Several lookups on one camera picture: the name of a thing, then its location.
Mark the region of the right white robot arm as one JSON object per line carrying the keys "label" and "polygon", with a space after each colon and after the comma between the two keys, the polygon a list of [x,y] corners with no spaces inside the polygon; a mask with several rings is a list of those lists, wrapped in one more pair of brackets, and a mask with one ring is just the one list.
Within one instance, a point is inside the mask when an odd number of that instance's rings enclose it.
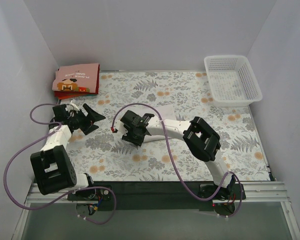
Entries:
{"label": "right white robot arm", "polygon": [[162,119],[152,113],[140,116],[128,110],[114,123],[113,130],[122,133],[122,140],[138,147],[142,145],[146,136],[162,136],[185,142],[190,153],[205,163],[212,176],[213,189],[216,191],[212,197],[227,199],[234,194],[236,178],[229,172],[222,157],[220,136],[201,117],[178,121]]}

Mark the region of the white t shirt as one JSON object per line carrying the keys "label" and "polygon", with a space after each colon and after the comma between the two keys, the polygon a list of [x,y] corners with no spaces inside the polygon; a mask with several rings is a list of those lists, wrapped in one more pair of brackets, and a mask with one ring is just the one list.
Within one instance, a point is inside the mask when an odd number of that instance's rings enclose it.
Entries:
{"label": "white t shirt", "polygon": [[[160,113],[161,118],[163,120],[168,119],[168,120],[176,120],[176,115],[175,115],[175,109],[172,104],[168,105],[163,105],[163,106],[157,106],[155,109]],[[143,105],[135,105],[130,108],[131,111],[134,113],[138,114],[139,116],[143,116],[144,114],[154,114],[156,117],[159,115],[152,109]],[[144,143],[148,142],[153,142],[153,141],[159,141],[159,140],[164,140],[165,137],[161,135],[146,135],[144,137]]]}

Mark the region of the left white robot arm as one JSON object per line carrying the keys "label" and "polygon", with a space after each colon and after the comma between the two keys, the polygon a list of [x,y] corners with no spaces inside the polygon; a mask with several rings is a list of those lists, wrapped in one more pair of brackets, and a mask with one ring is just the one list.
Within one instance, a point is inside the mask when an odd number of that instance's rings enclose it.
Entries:
{"label": "left white robot arm", "polygon": [[74,131],[81,130],[88,135],[99,128],[95,125],[96,122],[106,118],[86,103],[83,104],[83,109],[85,112],[73,103],[52,108],[54,118],[48,124],[50,136],[41,150],[30,156],[35,180],[43,195],[61,190],[79,190],[85,200],[96,196],[92,178],[87,173],[77,173],[66,152]]}

